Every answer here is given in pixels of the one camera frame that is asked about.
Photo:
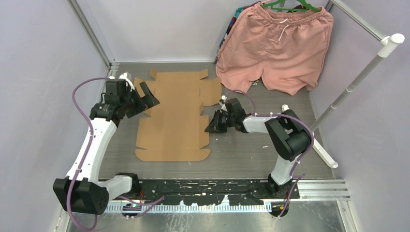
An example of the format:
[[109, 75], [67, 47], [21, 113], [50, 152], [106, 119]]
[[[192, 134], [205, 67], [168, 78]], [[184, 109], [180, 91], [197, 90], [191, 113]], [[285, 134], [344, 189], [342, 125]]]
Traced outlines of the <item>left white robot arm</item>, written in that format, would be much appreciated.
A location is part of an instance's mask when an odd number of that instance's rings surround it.
[[100, 102], [81, 115], [88, 124], [88, 132], [80, 152], [64, 178], [53, 184], [62, 208], [68, 213], [101, 215], [109, 201], [122, 194], [130, 200], [139, 197], [141, 185], [133, 173], [118, 173], [100, 181], [99, 172], [106, 149], [120, 121], [150, 109], [160, 102], [146, 82], [139, 83], [143, 96], [127, 78], [105, 78], [105, 92]]

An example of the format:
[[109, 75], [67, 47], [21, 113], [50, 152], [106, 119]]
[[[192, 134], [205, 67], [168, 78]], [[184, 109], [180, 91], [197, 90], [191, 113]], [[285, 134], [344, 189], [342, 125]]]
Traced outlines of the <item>brown cardboard box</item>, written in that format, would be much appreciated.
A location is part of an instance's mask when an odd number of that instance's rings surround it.
[[219, 103], [221, 80], [196, 72], [150, 71], [147, 86], [160, 102], [139, 120], [135, 154], [142, 161], [202, 161], [210, 154], [205, 106]]

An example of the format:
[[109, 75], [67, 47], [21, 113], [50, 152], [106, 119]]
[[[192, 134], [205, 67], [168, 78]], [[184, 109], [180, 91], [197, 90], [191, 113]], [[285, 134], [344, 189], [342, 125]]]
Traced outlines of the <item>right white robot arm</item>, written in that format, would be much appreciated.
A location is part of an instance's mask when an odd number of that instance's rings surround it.
[[273, 198], [281, 198], [292, 184], [296, 163], [314, 143], [312, 131], [292, 110], [261, 116], [247, 114], [237, 98], [220, 100], [220, 103], [221, 109], [215, 111], [205, 132], [226, 133], [228, 128], [235, 128], [242, 133], [268, 134], [278, 158], [268, 175], [267, 189]]

